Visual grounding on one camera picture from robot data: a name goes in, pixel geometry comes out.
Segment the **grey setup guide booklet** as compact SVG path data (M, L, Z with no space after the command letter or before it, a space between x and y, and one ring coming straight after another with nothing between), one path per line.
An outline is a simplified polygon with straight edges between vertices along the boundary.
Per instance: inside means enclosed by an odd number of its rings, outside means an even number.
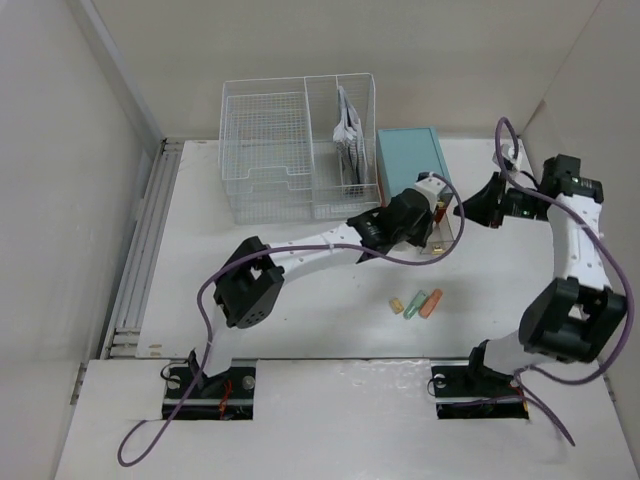
M333 130L333 143L343 181L347 185L364 185L368 180L369 163L362 122L343 86L338 87L337 94L339 121Z

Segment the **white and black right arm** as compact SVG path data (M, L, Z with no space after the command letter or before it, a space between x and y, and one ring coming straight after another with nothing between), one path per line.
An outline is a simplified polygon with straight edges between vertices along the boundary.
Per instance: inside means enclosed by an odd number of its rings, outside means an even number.
M548 222L554 272L549 285L525 309L517 331L476 346L463 369L465 386L477 394L511 381L542 363L594 361L628 313L628 294L613 291L604 270L599 217L601 182L580 174L580 159L545 161L537 189L510 188L499 172L454 213L498 228L507 216Z

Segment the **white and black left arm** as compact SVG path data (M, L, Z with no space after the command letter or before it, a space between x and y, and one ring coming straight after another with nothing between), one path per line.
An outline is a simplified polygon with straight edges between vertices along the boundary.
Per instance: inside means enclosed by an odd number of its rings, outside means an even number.
M317 236L268 245L245 239L200 287L196 301L205 321L204 352L188 357L189 384L201 396L217 394L231 362L225 337L252 328L272 312L282 288L295 280L342 265L381 258L407 262L389 252L407 242L424 247L433 229L437 195L416 185Z

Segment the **teal mini drawer cabinet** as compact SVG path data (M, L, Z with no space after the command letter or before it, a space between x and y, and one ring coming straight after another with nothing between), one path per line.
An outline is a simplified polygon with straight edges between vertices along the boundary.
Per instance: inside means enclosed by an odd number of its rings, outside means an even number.
M451 180L435 127L379 129L376 160L384 205L413 186L422 173L435 172Z

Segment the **orange highlighter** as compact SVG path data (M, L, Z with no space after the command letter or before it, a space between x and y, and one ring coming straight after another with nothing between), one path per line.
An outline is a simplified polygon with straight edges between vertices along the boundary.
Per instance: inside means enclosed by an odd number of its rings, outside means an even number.
M423 305L420 307L419 315L424 319L428 318L436 309L442 296L443 296L443 291L441 289L433 290L429 295L429 297L425 300Z

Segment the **yellow small clip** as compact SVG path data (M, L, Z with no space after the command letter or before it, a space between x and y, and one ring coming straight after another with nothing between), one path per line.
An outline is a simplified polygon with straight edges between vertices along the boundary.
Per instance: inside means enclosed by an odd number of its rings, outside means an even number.
M401 314L404 311L404 305L398 298L392 298L389 301L389 306L395 315Z

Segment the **green highlighter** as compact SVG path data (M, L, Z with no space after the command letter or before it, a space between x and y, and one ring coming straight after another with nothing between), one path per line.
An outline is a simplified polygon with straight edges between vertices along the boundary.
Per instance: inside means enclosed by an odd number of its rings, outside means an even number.
M413 318L420 311L428 297L429 295L424 290L419 290L405 307L403 311L403 318L405 320Z

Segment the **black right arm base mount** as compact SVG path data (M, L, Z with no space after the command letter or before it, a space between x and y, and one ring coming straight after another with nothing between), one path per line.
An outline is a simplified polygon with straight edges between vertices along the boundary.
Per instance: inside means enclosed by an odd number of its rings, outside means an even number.
M521 419L529 412L513 376L496 373L483 363L484 348L475 347L466 360L431 363L428 389L435 397L439 420Z

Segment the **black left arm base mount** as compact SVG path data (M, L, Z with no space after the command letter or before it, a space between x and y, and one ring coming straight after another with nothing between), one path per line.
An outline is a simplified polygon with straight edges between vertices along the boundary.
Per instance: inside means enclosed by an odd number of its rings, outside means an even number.
M184 360L172 361L160 371L165 382L162 418L168 419L188 390L199 363L194 351ZM257 362L234 360L216 376L202 374L182 403L177 421L245 421L253 419Z

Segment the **aluminium rail frame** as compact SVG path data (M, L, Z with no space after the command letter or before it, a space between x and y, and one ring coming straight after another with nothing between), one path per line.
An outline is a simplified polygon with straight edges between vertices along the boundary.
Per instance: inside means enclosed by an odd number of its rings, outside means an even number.
M182 141L165 139L154 158L144 195L134 210L135 229L122 273L115 282L117 290L97 354L100 360L136 356L183 148Z

